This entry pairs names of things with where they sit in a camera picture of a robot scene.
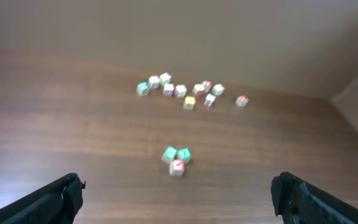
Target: brown wooden surface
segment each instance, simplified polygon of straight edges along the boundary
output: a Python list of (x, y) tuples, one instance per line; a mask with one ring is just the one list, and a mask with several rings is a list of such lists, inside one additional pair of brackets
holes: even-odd
[[(0, 54), (0, 208), (77, 172), (75, 223), (281, 223), (269, 188), (285, 170), (358, 208), (358, 135), (327, 101), (226, 85), (183, 111), (136, 95), (150, 75)], [(160, 161), (169, 145), (193, 153), (183, 177)]]

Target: yellow cube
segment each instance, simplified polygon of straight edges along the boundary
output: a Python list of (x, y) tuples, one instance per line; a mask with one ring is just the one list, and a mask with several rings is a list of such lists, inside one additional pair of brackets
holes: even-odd
[(192, 96), (186, 96), (185, 102), (183, 103), (183, 109), (192, 110), (196, 104), (196, 99)]

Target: wood grain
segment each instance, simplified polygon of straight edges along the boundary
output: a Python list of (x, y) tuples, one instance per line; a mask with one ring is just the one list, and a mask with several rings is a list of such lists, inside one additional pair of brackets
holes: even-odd
[[(135, 94), (151, 74), (0, 54), (0, 208), (77, 172), (75, 223), (281, 223), (269, 188), (285, 170), (358, 208), (358, 134), (327, 101), (226, 83), (215, 107), (183, 111)], [(160, 162), (168, 145), (193, 153), (183, 177)]]

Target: block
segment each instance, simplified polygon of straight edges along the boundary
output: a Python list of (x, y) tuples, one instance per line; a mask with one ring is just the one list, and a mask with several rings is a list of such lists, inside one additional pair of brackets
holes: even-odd
[(136, 88), (136, 93), (139, 96), (146, 96), (149, 94), (150, 87), (146, 82), (139, 83)]
[(241, 107), (241, 106), (246, 106), (248, 104), (248, 98), (246, 96), (239, 96), (236, 99), (236, 105)]
[(165, 72), (164, 74), (160, 75), (160, 82), (162, 86), (167, 83), (171, 83), (171, 75), (168, 72)]
[(204, 86), (205, 89), (205, 93), (208, 93), (212, 87), (211, 82), (210, 81), (203, 81), (201, 83)]
[(172, 96), (173, 95), (173, 90), (174, 90), (173, 84), (166, 83), (164, 85), (163, 90), (162, 90), (162, 95), (164, 95), (164, 96)]
[(192, 110), (196, 104), (196, 99), (192, 96), (186, 96), (185, 102), (183, 102), (183, 109)]
[(204, 94), (205, 88), (202, 84), (195, 84), (193, 88), (193, 95), (202, 96)]
[(152, 76), (149, 78), (149, 86), (151, 89), (156, 89), (160, 86), (160, 78), (158, 76)]
[(172, 146), (168, 146), (164, 152), (164, 154), (162, 154), (162, 158), (161, 161), (164, 161), (166, 163), (171, 163), (172, 160), (174, 160), (177, 156), (177, 150), (172, 147)]
[(188, 163), (191, 159), (191, 153), (188, 148), (180, 149), (178, 151), (178, 159), (183, 160), (185, 163)]
[(224, 87), (222, 86), (222, 84), (217, 84), (214, 86), (214, 88), (212, 88), (212, 94), (214, 94), (215, 96), (220, 96), (222, 95), (224, 91)]
[(177, 85), (175, 88), (175, 97), (185, 97), (187, 88), (185, 85)]
[(206, 95), (206, 98), (204, 100), (204, 105), (207, 107), (211, 107), (215, 102), (216, 96), (212, 94)]
[(181, 159), (174, 159), (169, 164), (169, 175), (171, 176), (181, 176), (185, 171), (185, 161)]

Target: printed symbol on cube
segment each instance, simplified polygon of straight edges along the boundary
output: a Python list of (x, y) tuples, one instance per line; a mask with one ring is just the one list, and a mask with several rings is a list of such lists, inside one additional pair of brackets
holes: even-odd
[(137, 85), (136, 93), (139, 96), (146, 96), (147, 94), (149, 94), (149, 91), (150, 91), (150, 87), (146, 82), (139, 83)]
[(185, 162), (181, 159), (174, 159), (169, 165), (170, 175), (182, 175), (185, 171)]
[(192, 96), (186, 96), (185, 102), (183, 102), (183, 109), (192, 110), (196, 104), (196, 99)]
[(165, 72), (164, 74), (160, 75), (160, 82), (162, 86), (164, 86), (167, 83), (170, 83), (171, 75), (168, 72)]
[(160, 79), (158, 76), (152, 76), (149, 78), (149, 86), (151, 89), (156, 89), (160, 86)]
[(211, 82), (209, 82), (209, 81), (203, 81), (201, 84), (204, 86), (205, 93), (208, 93), (209, 90), (210, 90), (211, 87), (212, 87)]
[(175, 87), (175, 97), (185, 97), (187, 88), (185, 85), (177, 85)]
[(211, 107), (216, 99), (216, 96), (212, 94), (208, 94), (205, 98), (204, 105), (207, 107)]
[(195, 84), (193, 88), (193, 95), (202, 96), (204, 94), (205, 88), (202, 84)]
[(161, 160), (166, 163), (171, 163), (171, 161), (177, 156), (177, 152), (178, 151), (174, 147), (168, 146), (164, 154), (162, 154)]
[(191, 153), (188, 148), (180, 149), (178, 151), (178, 158), (182, 159), (185, 163), (188, 163), (191, 159)]
[(167, 83), (167, 84), (164, 85), (162, 94), (164, 96), (172, 96), (173, 90), (174, 90), (173, 84)]
[(236, 99), (237, 106), (246, 106), (248, 104), (248, 98), (246, 96), (239, 96)]
[(212, 88), (212, 94), (214, 94), (215, 96), (222, 95), (223, 91), (224, 87), (222, 86), (222, 84), (217, 84), (214, 86), (214, 88)]

